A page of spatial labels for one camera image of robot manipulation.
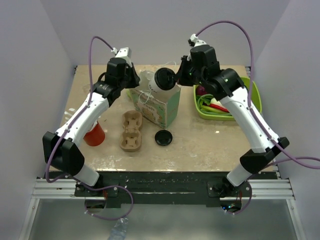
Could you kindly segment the white paper coffee cup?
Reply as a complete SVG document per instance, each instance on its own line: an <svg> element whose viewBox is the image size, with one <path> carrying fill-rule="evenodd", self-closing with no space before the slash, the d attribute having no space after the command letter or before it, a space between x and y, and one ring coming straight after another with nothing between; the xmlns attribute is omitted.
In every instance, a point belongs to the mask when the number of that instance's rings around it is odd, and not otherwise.
<svg viewBox="0 0 320 240"><path fill-rule="evenodd" d="M148 88L152 93L159 93L162 89L157 85L154 79L148 82Z"/></svg>

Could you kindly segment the green paper gift bag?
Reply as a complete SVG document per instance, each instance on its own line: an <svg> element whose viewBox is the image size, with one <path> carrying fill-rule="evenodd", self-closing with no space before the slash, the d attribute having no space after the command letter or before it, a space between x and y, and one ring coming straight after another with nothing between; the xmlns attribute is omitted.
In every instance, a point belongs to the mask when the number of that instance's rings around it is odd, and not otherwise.
<svg viewBox="0 0 320 240"><path fill-rule="evenodd" d="M176 66L176 62L169 61L154 67L152 70L140 70L138 73L139 86L130 89L131 100L135 109L141 112L143 117L163 129L166 129L178 114L181 87L175 85L168 91L153 93L149 90L148 83L152 80L156 70L162 67L175 69Z"/></svg>

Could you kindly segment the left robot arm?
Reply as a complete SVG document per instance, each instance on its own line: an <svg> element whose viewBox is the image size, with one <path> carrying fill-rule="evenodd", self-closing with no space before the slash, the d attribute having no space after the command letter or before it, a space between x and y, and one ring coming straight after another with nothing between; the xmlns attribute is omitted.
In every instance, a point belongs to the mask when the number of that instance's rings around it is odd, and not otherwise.
<svg viewBox="0 0 320 240"><path fill-rule="evenodd" d="M113 57L109 60L98 81L91 87L83 104L62 127L54 133L46 132L42 137L45 171L50 167L70 175L86 184L86 191L99 196L104 184L100 175L85 165L85 157L79 150L84 136L94 123L120 97L123 89L139 85L139 77L129 57Z"/></svg>

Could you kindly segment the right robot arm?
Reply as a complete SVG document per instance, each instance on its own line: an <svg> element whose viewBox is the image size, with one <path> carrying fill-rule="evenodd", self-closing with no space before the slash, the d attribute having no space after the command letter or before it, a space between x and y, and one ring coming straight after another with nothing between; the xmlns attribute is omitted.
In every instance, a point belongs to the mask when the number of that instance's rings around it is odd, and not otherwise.
<svg viewBox="0 0 320 240"><path fill-rule="evenodd" d="M182 86L204 87L229 111L250 144L250 150L240 158L240 164L224 180L222 189L227 196L235 196L245 180L261 171L282 149L289 146L286 137L279 137L269 129L249 98L248 90L238 73L231 68L220 68L212 46L204 44L192 47L189 55L181 58L176 80Z"/></svg>

